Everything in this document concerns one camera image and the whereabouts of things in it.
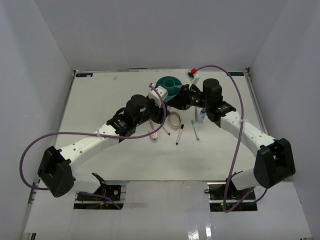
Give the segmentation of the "green capped white marker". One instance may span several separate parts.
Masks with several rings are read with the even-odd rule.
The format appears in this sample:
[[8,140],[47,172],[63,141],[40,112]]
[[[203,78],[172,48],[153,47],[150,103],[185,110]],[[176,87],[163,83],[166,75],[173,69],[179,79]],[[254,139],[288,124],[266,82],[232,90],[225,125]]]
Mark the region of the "green capped white marker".
[[196,129],[196,122],[195,122],[194,119],[191,120],[191,125],[192,125],[192,128],[193,128],[193,132],[194,132],[195,138],[196,138],[197,141],[199,141],[200,137],[199,137],[198,131]]

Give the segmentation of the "black capped white marker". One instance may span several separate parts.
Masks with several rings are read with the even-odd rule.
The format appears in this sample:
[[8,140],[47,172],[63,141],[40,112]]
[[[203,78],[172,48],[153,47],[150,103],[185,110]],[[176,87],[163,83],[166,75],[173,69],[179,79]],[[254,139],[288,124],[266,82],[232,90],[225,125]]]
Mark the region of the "black capped white marker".
[[179,142],[180,142],[180,139],[181,139],[181,136],[182,136],[183,129],[184,129],[184,124],[181,124],[180,129],[179,129],[179,132],[178,132],[177,139],[176,139],[176,141],[175,141],[175,145],[176,145],[176,146],[179,145]]

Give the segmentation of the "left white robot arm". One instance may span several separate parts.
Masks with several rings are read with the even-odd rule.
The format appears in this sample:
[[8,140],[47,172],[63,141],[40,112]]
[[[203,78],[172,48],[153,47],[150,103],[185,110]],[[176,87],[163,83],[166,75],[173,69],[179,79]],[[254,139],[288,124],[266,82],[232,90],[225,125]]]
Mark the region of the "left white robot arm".
[[135,94],[126,103],[123,113],[114,115],[93,136],[87,136],[68,146],[47,148],[38,169],[38,176],[55,198],[69,191],[87,192],[94,199],[105,196],[106,183],[96,173],[84,174],[78,168],[90,158],[112,147],[136,132],[143,123],[153,120],[161,123],[166,107],[152,94]]

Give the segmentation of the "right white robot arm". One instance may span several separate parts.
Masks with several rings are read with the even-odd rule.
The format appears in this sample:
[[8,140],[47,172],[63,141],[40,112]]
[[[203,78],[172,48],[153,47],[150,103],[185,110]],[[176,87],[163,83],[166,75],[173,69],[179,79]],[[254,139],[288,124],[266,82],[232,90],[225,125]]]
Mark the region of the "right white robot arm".
[[184,111],[190,107],[205,109],[211,122],[239,139],[255,156],[252,169],[231,176],[230,184],[225,187],[229,198],[236,200],[245,189],[257,186],[269,189],[296,173],[290,142],[285,138],[275,139],[241,120],[240,113],[223,100],[222,87],[217,79],[204,80],[202,90],[183,85],[167,104]]

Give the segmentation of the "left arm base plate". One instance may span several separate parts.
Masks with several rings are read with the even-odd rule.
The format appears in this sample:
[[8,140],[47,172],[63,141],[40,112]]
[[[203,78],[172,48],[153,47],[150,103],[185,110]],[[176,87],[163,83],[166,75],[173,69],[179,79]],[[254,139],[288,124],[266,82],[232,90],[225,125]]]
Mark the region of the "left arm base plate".
[[121,210],[126,198],[126,187],[107,185],[95,193],[78,192],[73,208],[76,210]]

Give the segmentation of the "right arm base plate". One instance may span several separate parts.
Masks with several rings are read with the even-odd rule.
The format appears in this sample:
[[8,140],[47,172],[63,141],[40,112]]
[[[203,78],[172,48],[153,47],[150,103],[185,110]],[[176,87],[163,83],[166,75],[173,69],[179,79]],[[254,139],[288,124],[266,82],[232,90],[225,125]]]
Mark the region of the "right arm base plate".
[[[224,211],[224,193],[225,193],[226,183],[212,183],[208,184],[207,188],[204,190],[204,193],[208,195],[210,211],[212,213],[223,212]],[[245,194],[250,191],[249,188],[233,192],[232,188],[229,187],[227,197],[226,197],[226,207],[227,209],[232,208],[240,201]],[[252,191],[241,204],[237,206],[233,211],[234,212],[256,212],[258,210],[257,204],[255,201],[258,198],[255,195],[255,192]]]

